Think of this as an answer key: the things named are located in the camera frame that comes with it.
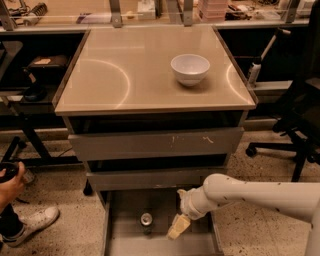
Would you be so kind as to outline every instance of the white sneaker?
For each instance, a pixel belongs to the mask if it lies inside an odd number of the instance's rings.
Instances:
[[[24,225],[18,237],[3,236],[3,242],[10,247],[20,245],[32,233],[49,227],[59,217],[59,213],[57,207],[49,207],[21,220]]]

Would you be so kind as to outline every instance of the open drawer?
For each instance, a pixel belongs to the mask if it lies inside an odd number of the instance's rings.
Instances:
[[[193,221],[176,240],[166,237],[179,201],[171,188],[108,192],[103,255],[224,255],[211,215]],[[144,213],[152,217],[149,227],[141,224]]]

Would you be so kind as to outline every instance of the white bowl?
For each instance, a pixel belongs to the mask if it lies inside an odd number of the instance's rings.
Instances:
[[[182,54],[174,57],[171,68],[176,79],[185,86],[194,86],[205,78],[210,68],[209,61],[195,54]]]

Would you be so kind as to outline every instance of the metal can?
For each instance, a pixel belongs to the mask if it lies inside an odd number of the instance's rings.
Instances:
[[[145,235],[149,235],[152,232],[152,224],[153,224],[153,218],[150,213],[144,213],[140,217],[140,224],[143,228],[143,233]]]

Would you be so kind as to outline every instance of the drawer front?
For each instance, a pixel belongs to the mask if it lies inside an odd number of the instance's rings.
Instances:
[[[231,153],[243,128],[70,135],[80,161]]]

